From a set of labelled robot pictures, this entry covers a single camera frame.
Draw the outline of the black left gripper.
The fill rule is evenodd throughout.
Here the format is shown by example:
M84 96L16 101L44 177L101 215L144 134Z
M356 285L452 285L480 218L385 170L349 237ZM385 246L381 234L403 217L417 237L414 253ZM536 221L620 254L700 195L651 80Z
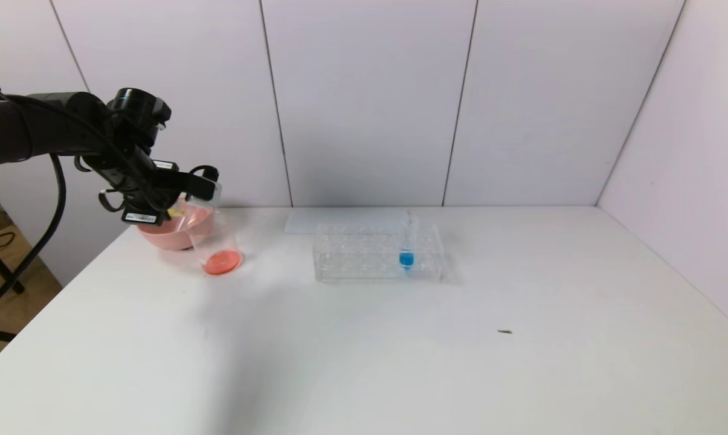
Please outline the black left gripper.
M186 218L184 207L173 207L181 191L156 185L142 187L122 187L123 212L121 220L131 225L162 226L171 219Z

